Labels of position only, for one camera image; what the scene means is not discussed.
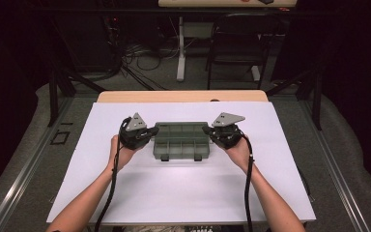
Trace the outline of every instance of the gray floor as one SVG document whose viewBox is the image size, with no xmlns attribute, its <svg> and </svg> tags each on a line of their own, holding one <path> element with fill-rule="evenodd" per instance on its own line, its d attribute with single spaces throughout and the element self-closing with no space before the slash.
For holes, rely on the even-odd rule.
<svg viewBox="0 0 371 232">
<path fill-rule="evenodd" d="M 200 48 L 196 48 L 195 53 L 192 51 L 189 50 L 186 60 L 184 82 L 176 81 L 175 58 L 163 59 L 155 70 L 143 73 L 170 90 L 205 89 L 205 57 L 198 55 Z M 154 58 L 140 59 L 142 64 L 150 67 L 156 62 Z M 135 63 L 131 66 L 138 69 Z M 82 84 L 74 84 L 78 94 L 73 99 L 60 95 L 64 113 L 52 129 L 46 127 L 49 120 L 48 87 L 43 86 L 37 91 L 40 101 L 34 119 L 0 178 L 0 231 L 42 231 L 46 228 L 51 201 L 62 183 L 74 146 L 97 96 Z M 145 90 L 123 72 L 98 84 L 109 90 Z M 263 89 L 272 86 L 266 81 Z M 220 83 L 216 87 L 241 86 Z M 315 198 L 312 206 L 317 220 L 308 223 L 307 231 L 371 231 L 371 177 L 363 169 L 362 152 L 352 129 L 334 105 L 323 98 L 323 131 L 315 130 L 309 121 L 309 104 L 296 101 L 295 90 L 296 86 L 292 86 L 271 97 L 270 101 Z M 57 130 L 70 133 L 65 145 L 50 145 Z M 22 176 L 30 178 L 24 180 L 20 178 Z M 23 188 L 14 188 L 19 184 Z M 255 225 L 255 231 L 265 231 L 266 228 L 266 225 Z"/>
</svg>

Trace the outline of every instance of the table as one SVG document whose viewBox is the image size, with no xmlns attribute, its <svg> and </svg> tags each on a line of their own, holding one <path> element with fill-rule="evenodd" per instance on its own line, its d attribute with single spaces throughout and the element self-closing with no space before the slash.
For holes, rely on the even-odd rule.
<svg viewBox="0 0 371 232">
<path fill-rule="evenodd" d="M 108 159 L 110 137 L 117 132 L 122 120 L 137 110 L 149 125 L 158 120 L 198 120 L 210 124 L 218 112 L 224 110 L 243 114 L 246 120 L 238 125 L 253 141 L 254 158 L 264 176 L 300 220 L 315 219 L 276 113 L 264 92 L 135 91 L 100 94 L 47 222 L 53 221 L 96 179 Z M 119 173 L 103 225 L 244 223 L 244 174 L 216 145 L 210 144 L 210 149 L 209 158 L 202 161 L 172 159 L 162 162 L 154 158 L 151 141 Z M 91 223 L 96 222 L 106 198 L 107 194 Z M 252 187 L 250 209 L 253 221 L 266 221 Z"/>
<path fill-rule="evenodd" d="M 167 8 L 294 8 L 297 5 L 297 0 L 274 0 L 273 3 L 264 4 L 258 0 L 250 0 L 243 2 L 242 0 L 158 0 L 160 7 Z M 204 33 L 210 35 L 211 28 Z M 179 65 L 177 68 L 177 80 L 184 81 L 186 68 L 186 53 L 185 53 L 185 23 L 183 17 L 179 20 Z M 255 79 L 259 79 L 258 68 L 252 69 L 252 74 Z"/>
</svg>

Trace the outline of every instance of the dark background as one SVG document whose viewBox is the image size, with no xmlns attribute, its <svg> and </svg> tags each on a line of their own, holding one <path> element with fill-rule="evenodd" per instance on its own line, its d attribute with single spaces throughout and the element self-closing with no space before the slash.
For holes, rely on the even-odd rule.
<svg viewBox="0 0 371 232">
<path fill-rule="evenodd" d="M 98 6 L 92 0 L 86 7 Z M 131 1 L 130 6 L 144 1 Z M 351 23 L 341 29 L 343 43 L 329 60 L 324 72 L 323 93 L 338 107 L 354 129 L 364 153 L 364 166 L 371 174 L 371 1 L 360 1 L 359 8 L 337 1 L 299 1 L 299 10 L 337 11 L 339 7 L 352 9 Z M 45 1 L 44 5 L 62 4 L 60 1 Z M 151 18 L 157 25 L 157 19 Z M 48 82 L 50 63 L 44 59 L 39 48 L 39 40 L 34 34 L 31 19 L 17 7 L 14 1 L 0 1 L 0 175 L 16 149 L 35 112 L 38 99 L 35 92 Z M 61 25 L 59 32 L 48 28 L 48 35 L 56 48 L 56 54 L 64 64 L 78 71 L 109 72 L 116 68 L 114 51 L 105 44 L 106 35 L 102 20 L 87 20 L 57 17 Z M 133 21 L 141 27 L 141 21 Z M 334 24 L 310 23 L 306 20 L 292 21 L 285 44 L 275 65 L 272 79 L 289 79 L 301 71 L 309 69 L 318 60 L 324 49 L 326 34 Z M 148 40 L 150 46 L 158 45 L 160 29 L 152 30 Z M 132 30 L 132 35 L 145 39 L 141 31 Z M 85 50 L 82 47 L 95 47 Z M 82 54 L 71 54 L 73 50 L 83 50 Z"/>
</svg>

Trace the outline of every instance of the black chair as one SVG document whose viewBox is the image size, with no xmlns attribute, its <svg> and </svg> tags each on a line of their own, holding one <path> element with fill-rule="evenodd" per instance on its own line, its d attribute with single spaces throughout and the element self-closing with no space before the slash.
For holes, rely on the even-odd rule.
<svg viewBox="0 0 371 232">
<path fill-rule="evenodd" d="M 212 29 L 206 64 L 209 72 L 207 89 L 212 82 L 213 64 L 248 66 L 248 72 L 253 66 L 261 67 L 257 86 L 260 89 L 270 44 L 279 26 L 279 19 L 271 14 L 227 14 L 220 17 Z"/>
</svg>

